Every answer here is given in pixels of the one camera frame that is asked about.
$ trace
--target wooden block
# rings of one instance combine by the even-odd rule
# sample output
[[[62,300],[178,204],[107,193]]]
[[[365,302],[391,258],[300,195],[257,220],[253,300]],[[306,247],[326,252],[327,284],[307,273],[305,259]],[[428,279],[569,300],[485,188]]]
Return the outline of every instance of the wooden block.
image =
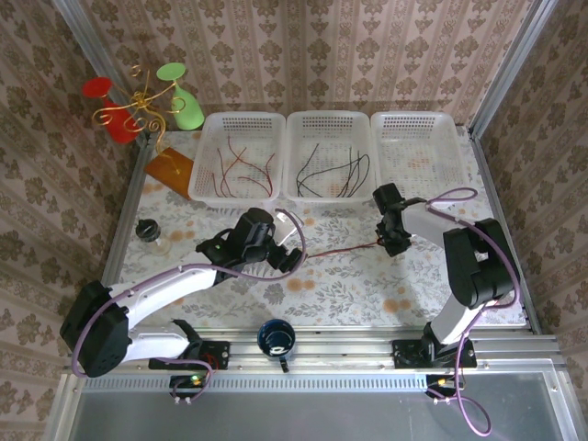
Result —
[[[166,187],[170,187],[178,195],[190,200],[187,189],[190,185],[193,166],[194,161],[170,147],[145,165],[145,173],[153,176]]]

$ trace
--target glass jar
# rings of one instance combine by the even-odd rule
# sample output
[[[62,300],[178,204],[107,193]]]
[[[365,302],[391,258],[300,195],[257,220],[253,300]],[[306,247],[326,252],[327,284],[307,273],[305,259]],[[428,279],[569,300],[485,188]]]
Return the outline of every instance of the glass jar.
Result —
[[[171,241],[162,234],[162,229],[153,219],[139,219],[135,233],[154,255],[166,255],[172,249]]]

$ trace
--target blue mug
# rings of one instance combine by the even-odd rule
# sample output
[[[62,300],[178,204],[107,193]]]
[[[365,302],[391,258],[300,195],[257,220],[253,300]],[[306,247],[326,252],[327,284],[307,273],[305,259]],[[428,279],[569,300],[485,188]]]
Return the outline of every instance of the blue mug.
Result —
[[[284,373],[289,372],[288,359],[296,343],[290,323],[273,319],[262,324],[257,333],[257,345],[270,359],[278,359]]]

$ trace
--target floral tablecloth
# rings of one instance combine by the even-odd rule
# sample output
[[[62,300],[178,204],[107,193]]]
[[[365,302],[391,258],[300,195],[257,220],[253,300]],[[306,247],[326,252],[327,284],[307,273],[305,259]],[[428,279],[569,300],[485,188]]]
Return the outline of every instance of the floral tablecloth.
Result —
[[[450,210],[465,219],[484,219],[492,212],[479,168],[467,133],[461,128],[458,133],[469,185],[477,188],[480,195]],[[165,140],[187,157],[194,157],[197,134],[171,132]],[[277,205],[292,209],[304,220],[309,254],[373,242],[376,224],[381,219],[373,202],[364,204],[361,210],[296,209],[285,199]],[[133,229],[121,281],[170,266],[193,251],[197,243],[233,227],[241,213],[234,209],[209,209],[202,202],[187,201],[146,176],[135,223],[138,219],[157,220],[173,247],[164,257],[149,254]],[[248,271],[266,277],[273,274],[267,264]],[[281,318],[297,326],[420,326],[439,313],[449,295],[443,250],[413,237],[413,246],[394,258],[388,257],[383,248],[374,247],[314,258],[297,274],[279,283],[234,278],[186,296],[143,323],[160,325],[181,318],[199,328],[253,329],[271,318]],[[491,311],[480,321],[480,325],[492,326],[525,323],[520,305],[506,311]]]

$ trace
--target white plastic basket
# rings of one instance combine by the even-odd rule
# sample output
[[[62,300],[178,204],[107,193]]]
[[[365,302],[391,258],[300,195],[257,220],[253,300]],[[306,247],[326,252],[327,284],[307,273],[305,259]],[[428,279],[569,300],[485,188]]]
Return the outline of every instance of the white plastic basket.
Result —
[[[277,113],[224,112],[208,116],[194,159],[188,195],[215,209],[266,207],[279,195],[285,132],[286,119]],[[223,170],[226,172],[236,159],[229,142],[237,154],[244,150],[242,159],[258,169],[236,162],[223,183]],[[263,173],[272,154],[267,170],[273,189]],[[269,196],[262,186],[272,190]]]
[[[371,117],[379,185],[405,198],[433,198],[468,182],[453,119],[440,112],[379,112]]]
[[[378,157],[371,141],[368,116],[340,110],[296,112],[288,116],[286,133],[288,148],[283,176],[286,198],[298,205],[356,204],[371,199],[376,189]],[[369,158],[369,169],[364,159],[349,179],[353,169],[345,165],[350,163],[350,155],[354,161],[364,154]],[[312,175],[331,168],[336,169]],[[299,194],[297,177],[301,181],[309,175],[304,181],[307,187],[302,187]],[[345,192],[347,181],[350,181],[349,191]],[[355,194],[351,196],[353,185]]]

